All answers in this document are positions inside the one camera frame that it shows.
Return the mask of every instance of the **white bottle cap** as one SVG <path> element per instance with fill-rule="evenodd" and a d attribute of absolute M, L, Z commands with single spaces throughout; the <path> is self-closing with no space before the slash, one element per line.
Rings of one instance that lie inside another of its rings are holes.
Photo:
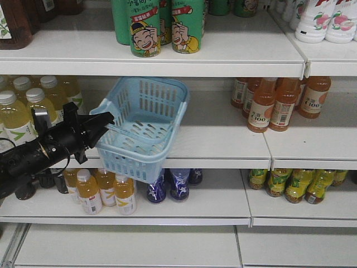
<path fill-rule="evenodd" d="M 5 90 L 0 93 L 0 104 L 9 105 L 16 101 L 16 95 L 13 91 Z"/>
<path fill-rule="evenodd" d="M 21 76 L 13 81 L 13 86 L 20 91 L 28 90 L 31 88 L 31 81 L 26 76 Z"/>
<path fill-rule="evenodd" d="M 88 169 L 81 169 L 77 172 L 78 181 L 86 182 L 90 179 L 90 172 Z"/>
<path fill-rule="evenodd" d="M 26 99 L 29 102 L 40 102 L 45 98 L 42 88 L 31 88 L 26 92 Z"/>
<path fill-rule="evenodd" d="M 40 82 L 43 88 L 54 88 L 58 84 L 57 78 L 54 75 L 45 75 L 41 77 Z"/>

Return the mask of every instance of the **juice bottle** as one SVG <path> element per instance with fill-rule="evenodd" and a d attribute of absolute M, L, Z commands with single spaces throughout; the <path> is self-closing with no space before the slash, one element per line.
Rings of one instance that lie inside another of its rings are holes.
<path fill-rule="evenodd" d="M 45 109 L 50 115 L 52 125 L 56 125 L 59 120 L 52 102 L 46 98 L 45 92 L 41 88 L 31 88 L 26 92 L 27 98 L 27 110 L 29 114 L 32 114 L 31 109 Z"/>
<path fill-rule="evenodd" d="M 133 179 L 116 174 L 114 191 L 119 213 L 122 215 L 132 214 L 136 210 Z"/>
<path fill-rule="evenodd" d="M 6 90 L 0 93 L 0 118 L 5 125 L 7 136 L 16 145 L 36 138 L 30 115 L 25 105 L 16 99 L 13 91 Z"/>
<path fill-rule="evenodd" d="M 277 78 L 263 78 L 254 92 L 252 107 L 248 116 L 248 128 L 257 133 L 268 129 L 275 102 Z"/>
<path fill-rule="evenodd" d="M 311 76 L 308 79 L 299 114 L 306 118 L 317 118 L 331 86 L 329 76 Z"/>
<path fill-rule="evenodd" d="M 297 99 L 298 78 L 284 78 L 276 90 L 276 101 L 269 127 L 275 131 L 288 129 Z"/>
<path fill-rule="evenodd" d="M 250 108 L 252 107 L 254 92 L 259 88 L 261 81 L 262 81 L 261 77 L 248 78 L 247 91 L 244 96 L 244 102 L 242 108 L 242 115 L 245 118 L 248 118 L 249 116 Z"/>
<path fill-rule="evenodd" d="M 80 169 L 65 169 L 63 176 L 65 177 L 68 193 L 71 195 L 72 200 L 76 204 L 80 204 L 80 199 L 77 190 L 77 172 Z"/>
<path fill-rule="evenodd" d="M 100 197 L 102 198 L 103 204 L 109 207 L 115 205 L 113 188 L 115 174 L 106 169 L 97 169 L 95 178 L 98 183 Z"/>
<path fill-rule="evenodd" d="M 41 77 L 40 81 L 46 97 L 55 107 L 59 122 L 63 121 L 63 105 L 68 101 L 62 86 L 58 84 L 54 75 L 45 75 Z"/>
<path fill-rule="evenodd" d="M 84 212 L 91 215 L 98 214 L 103 207 L 102 200 L 97 181 L 88 169 L 81 169 L 77 172 L 76 186 Z"/>
<path fill-rule="evenodd" d="M 234 89 L 232 91 L 232 98 L 230 104 L 241 109 L 244 102 L 245 93 L 248 87 L 248 78 L 237 77 L 234 81 Z"/>

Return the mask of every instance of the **orange juice bottle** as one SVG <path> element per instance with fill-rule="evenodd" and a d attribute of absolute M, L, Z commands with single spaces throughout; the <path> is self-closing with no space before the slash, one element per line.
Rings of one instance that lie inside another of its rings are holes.
<path fill-rule="evenodd" d="M 317 118 L 331 87 L 329 76 L 312 76 L 308 79 L 299 114 L 306 118 Z"/>
<path fill-rule="evenodd" d="M 288 129 L 297 98 L 297 78 L 284 78 L 276 90 L 276 100 L 269 127 L 275 131 Z"/>
<path fill-rule="evenodd" d="M 250 108 L 252 106 L 254 92 L 259 88 L 261 77 L 248 78 L 248 87 L 244 96 L 244 102 L 242 107 L 242 115 L 248 118 Z"/>
<path fill-rule="evenodd" d="M 276 77 L 263 78 L 259 88 L 254 92 L 247 125 L 253 132 L 263 133 L 268 129 L 275 102 L 276 82 Z"/>

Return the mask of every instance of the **blue plastic basket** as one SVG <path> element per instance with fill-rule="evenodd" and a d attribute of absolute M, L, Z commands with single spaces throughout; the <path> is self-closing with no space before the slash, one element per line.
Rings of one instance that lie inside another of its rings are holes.
<path fill-rule="evenodd" d="M 115 126 L 96 145 L 107 170 L 154 182 L 189 101 L 180 81 L 153 77 L 120 79 L 90 114 L 110 112 Z"/>

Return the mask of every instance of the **white bottle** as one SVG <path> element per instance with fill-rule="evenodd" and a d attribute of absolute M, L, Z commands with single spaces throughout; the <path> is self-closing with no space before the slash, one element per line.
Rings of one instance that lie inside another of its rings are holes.
<path fill-rule="evenodd" d="M 302 42 L 319 43 L 326 35 L 337 0 L 307 0 L 295 36 Z"/>
<path fill-rule="evenodd" d="M 356 31 L 357 0 L 338 0 L 325 39 L 333 43 L 350 42 Z"/>

